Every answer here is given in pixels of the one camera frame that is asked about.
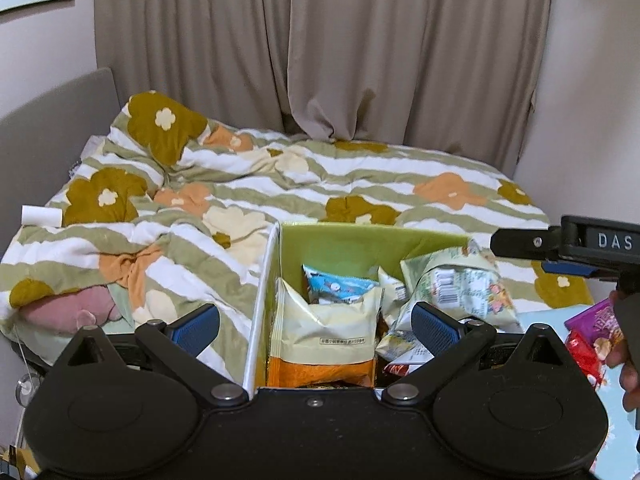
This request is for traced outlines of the person's right hand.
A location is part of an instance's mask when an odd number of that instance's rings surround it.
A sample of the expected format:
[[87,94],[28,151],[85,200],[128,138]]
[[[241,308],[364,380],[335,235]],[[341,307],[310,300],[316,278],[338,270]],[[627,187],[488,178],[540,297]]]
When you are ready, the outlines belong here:
[[639,408],[639,372],[631,359],[626,330],[622,328],[622,339],[616,342],[606,358],[609,368],[621,367],[620,386],[624,390],[623,408],[626,412],[632,412]]

